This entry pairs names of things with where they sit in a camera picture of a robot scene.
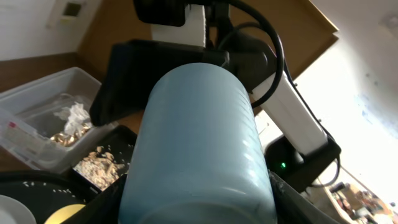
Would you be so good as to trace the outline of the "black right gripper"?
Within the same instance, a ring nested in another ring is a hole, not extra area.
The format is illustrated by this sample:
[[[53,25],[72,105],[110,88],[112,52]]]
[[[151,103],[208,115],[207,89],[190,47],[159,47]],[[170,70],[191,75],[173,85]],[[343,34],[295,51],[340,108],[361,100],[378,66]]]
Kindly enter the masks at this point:
[[[134,39],[114,44],[106,76],[90,108],[94,126],[104,126],[146,107],[150,92],[167,72],[189,63],[229,64],[225,50]]]

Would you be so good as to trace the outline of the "black rectangular tray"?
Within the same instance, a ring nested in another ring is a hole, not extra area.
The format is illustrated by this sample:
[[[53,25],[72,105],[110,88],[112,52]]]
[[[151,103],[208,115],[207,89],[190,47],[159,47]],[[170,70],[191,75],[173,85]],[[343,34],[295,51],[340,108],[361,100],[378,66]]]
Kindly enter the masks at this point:
[[[82,181],[84,184],[89,185],[90,189],[95,191],[95,194],[99,194],[103,191],[97,189],[93,184],[89,183],[84,177],[73,170],[73,167],[77,165],[84,157],[86,157],[90,152],[94,151],[97,146],[104,146],[106,150],[110,146],[110,151],[114,155],[118,162],[122,159],[126,163],[129,163],[127,168],[123,169],[123,175],[128,172],[130,161],[132,158],[132,153],[134,150],[134,145],[136,143],[137,134],[132,132],[128,127],[119,125],[108,133],[105,137],[98,141],[95,141],[92,145],[86,148],[76,159],[72,160],[71,165],[64,172],[65,177],[73,177]]]

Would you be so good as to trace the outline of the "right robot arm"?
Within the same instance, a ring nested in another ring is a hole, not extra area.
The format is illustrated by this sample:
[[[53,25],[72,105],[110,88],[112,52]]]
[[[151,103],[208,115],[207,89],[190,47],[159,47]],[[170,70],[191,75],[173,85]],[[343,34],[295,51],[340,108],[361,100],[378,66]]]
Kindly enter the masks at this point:
[[[341,149],[290,76],[279,34],[243,1],[135,1],[170,39],[115,44],[95,126],[143,110],[129,180],[242,190],[278,177],[303,192]]]

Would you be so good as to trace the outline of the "yellow bowl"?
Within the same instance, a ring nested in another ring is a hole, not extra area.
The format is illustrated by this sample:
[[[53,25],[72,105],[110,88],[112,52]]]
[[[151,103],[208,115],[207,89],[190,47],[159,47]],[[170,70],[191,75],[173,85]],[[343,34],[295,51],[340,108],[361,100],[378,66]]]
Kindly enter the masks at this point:
[[[84,206],[84,204],[72,204],[62,207],[53,214],[51,214],[51,216],[48,217],[44,224],[61,224],[62,222],[66,221],[74,214],[79,212]]]

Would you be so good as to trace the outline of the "clear plastic bin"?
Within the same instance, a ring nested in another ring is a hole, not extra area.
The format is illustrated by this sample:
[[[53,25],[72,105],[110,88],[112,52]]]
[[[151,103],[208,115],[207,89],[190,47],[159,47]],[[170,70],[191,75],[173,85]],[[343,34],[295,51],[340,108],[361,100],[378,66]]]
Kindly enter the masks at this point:
[[[117,123],[92,128],[74,145],[65,147],[38,134],[19,115],[49,104],[62,93],[84,96],[89,110],[100,86],[84,70],[72,67],[1,93],[1,147],[33,169],[65,172],[73,159]]]
[[[84,96],[62,93],[49,104],[21,113],[19,117],[33,127],[38,134],[50,139],[54,134],[63,132],[66,123],[54,116],[54,112],[60,111],[63,107],[71,107],[75,102],[82,103],[88,112],[88,101]]]

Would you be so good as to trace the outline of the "nut shell food scraps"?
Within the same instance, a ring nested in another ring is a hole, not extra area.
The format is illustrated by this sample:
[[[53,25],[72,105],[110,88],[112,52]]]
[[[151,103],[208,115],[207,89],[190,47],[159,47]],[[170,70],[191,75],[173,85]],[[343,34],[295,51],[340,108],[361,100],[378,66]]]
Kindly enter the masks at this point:
[[[117,181],[124,173],[123,169],[129,165],[124,159],[118,162],[110,149],[110,146],[108,150],[104,146],[97,146],[73,167],[75,172],[101,191]]]

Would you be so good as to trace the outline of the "inner clear plastic bin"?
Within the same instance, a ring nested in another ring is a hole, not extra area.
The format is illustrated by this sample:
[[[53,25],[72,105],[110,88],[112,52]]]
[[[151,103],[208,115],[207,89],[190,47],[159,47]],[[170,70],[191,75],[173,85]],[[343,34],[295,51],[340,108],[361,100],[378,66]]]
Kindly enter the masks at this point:
[[[54,116],[54,112],[60,111],[63,107],[71,107],[75,102],[82,103],[88,112],[88,101],[84,96],[62,93],[49,104],[21,113],[19,117],[33,127],[38,134],[50,139],[54,134],[63,132],[66,123]]]

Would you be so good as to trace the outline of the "blue cup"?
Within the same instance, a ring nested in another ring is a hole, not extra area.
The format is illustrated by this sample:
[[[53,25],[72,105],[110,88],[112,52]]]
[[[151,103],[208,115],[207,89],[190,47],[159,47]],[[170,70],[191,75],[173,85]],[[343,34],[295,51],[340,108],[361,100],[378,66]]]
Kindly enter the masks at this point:
[[[166,73],[150,93],[119,223],[276,223],[242,83],[209,63]]]

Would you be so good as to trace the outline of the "round black tray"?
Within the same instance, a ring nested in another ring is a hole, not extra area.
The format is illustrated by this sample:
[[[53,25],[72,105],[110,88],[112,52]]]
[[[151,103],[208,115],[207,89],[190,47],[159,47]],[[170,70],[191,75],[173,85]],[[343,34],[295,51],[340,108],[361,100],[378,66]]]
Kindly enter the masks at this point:
[[[44,223],[58,209],[72,204],[86,204],[95,191],[73,177],[41,170],[1,173],[1,195],[23,203],[37,223]]]

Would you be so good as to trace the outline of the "grey round plate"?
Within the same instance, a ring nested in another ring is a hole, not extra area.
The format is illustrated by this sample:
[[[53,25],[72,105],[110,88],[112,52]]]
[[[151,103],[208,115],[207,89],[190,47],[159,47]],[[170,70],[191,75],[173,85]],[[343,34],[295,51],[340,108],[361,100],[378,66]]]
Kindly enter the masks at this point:
[[[18,200],[1,196],[1,224],[36,224],[32,212]]]

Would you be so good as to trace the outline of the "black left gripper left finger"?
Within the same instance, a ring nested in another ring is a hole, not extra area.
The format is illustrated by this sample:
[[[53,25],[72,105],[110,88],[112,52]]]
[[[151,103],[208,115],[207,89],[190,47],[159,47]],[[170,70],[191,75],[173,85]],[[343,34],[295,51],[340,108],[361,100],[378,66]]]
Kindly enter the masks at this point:
[[[119,208],[127,175],[123,175],[104,192],[62,224],[118,224]]]

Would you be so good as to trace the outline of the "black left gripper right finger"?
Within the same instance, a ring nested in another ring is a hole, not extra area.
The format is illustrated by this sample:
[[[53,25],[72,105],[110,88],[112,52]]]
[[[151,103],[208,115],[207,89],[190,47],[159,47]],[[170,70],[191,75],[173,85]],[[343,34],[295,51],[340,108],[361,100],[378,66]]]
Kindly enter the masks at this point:
[[[269,171],[278,224],[338,224],[296,192],[277,174]]]

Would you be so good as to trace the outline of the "white tissue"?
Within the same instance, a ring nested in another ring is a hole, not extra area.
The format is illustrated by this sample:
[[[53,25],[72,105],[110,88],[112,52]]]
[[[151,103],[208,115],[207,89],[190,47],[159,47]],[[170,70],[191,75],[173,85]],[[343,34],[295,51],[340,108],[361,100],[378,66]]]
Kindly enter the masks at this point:
[[[66,122],[63,132],[70,136],[76,135],[80,138],[93,127],[90,116],[82,103],[75,102],[71,107],[63,107],[53,115]]]

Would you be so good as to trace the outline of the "outer clear plastic bin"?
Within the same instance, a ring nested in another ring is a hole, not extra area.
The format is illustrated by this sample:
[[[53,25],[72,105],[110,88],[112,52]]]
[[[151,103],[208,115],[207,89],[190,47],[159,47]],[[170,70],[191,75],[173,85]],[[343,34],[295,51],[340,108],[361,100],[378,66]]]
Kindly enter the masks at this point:
[[[1,93],[1,147],[33,169],[65,172],[73,159],[117,123],[92,128],[74,145],[65,147],[38,134],[19,115],[49,104],[62,93],[84,96],[89,110],[100,86],[84,70],[72,67]]]

